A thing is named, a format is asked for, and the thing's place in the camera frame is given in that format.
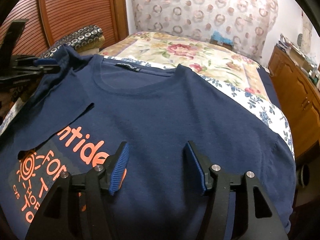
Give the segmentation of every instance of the navy blue t-shirt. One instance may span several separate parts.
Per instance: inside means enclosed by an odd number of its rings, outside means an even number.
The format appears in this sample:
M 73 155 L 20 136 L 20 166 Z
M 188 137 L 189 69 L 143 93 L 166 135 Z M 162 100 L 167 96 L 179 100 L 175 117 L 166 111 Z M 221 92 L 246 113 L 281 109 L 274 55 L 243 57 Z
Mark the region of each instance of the navy blue t-shirt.
M 289 231 L 294 160 L 282 138 L 249 111 L 182 65 L 131 64 L 137 72 L 65 47 L 55 57 L 61 72 L 43 78 L 1 137 L 0 204 L 19 239 L 62 171 L 87 172 L 122 141 L 130 157 L 110 204 L 119 239 L 196 239 L 207 197 L 188 186 L 188 140 L 227 172 L 253 171 Z M 20 150 L 30 150 L 21 162 Z

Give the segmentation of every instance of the wooden cabinet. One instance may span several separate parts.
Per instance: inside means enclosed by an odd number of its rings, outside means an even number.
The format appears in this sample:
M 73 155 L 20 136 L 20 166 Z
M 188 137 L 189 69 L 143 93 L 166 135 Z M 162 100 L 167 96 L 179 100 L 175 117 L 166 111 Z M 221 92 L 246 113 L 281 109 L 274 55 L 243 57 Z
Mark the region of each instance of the wooden cabinet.
M 320 93 L 286 53 L 275 47 L 269 62 L 271 80 L 287 117 L 296 158 L 320 137 Z

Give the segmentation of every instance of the clothing label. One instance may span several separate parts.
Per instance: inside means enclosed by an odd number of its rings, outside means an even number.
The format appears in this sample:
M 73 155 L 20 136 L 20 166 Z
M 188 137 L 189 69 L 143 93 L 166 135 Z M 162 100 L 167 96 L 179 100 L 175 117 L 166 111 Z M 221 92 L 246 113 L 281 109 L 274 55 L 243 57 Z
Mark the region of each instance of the clothing label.
M 127 69 L 130 69 L 135 72 L 138 72 L 141 69 L 141 68 L 134 67 L 130 64 L 127 64 L 127 63 L 117 63 L 116 66 L 126 67 Z

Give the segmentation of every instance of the metal pin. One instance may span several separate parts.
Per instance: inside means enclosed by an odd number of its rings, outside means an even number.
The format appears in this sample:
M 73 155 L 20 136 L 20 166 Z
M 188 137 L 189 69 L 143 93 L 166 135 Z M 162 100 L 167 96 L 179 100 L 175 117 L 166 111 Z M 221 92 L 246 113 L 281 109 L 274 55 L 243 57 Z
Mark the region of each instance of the metal pin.
M 252 171 L 247 171 L 247 176 L 249 177 L 249 178 L 253 178 L 254 177 L 254 173 L 252 172 Z
M 66 177 L 69 176 L 69 172 L 64 171 L 64 172 L 62 172 L 62 173 L 60 174 L 60 176 L 61 176 L 61 178 L 65 179 Z
M 221 170 L 221 167 L 217 164 L 214 164 L 211 166 L 211 169 L 213 169 L 214 171 L 220 171 Z
M 95 167 L 94 167 L 94 170 L 95 171 L 102 171 L 103 170 L 103 166 L 102 165 L 96 165 Z

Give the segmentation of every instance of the cabinet handle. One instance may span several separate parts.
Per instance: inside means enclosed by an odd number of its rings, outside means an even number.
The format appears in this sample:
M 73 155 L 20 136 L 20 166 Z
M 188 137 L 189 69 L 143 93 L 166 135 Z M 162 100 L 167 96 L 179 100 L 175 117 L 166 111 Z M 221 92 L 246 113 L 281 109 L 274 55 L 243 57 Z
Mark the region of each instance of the cabinet handle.
M 303 107 L 303 110 L 306 109 L 306 107 L 310 104 L 310 101 L 308 101 L 308 103 L 306 103 L 306 105 Z
M 304 103 L 305 103 L 307 100 L 308 100 L 308 98 L 305 98 L 305 99 L 302 101 L 301 106 L 303 106 L 303 105 L 304 105 Z

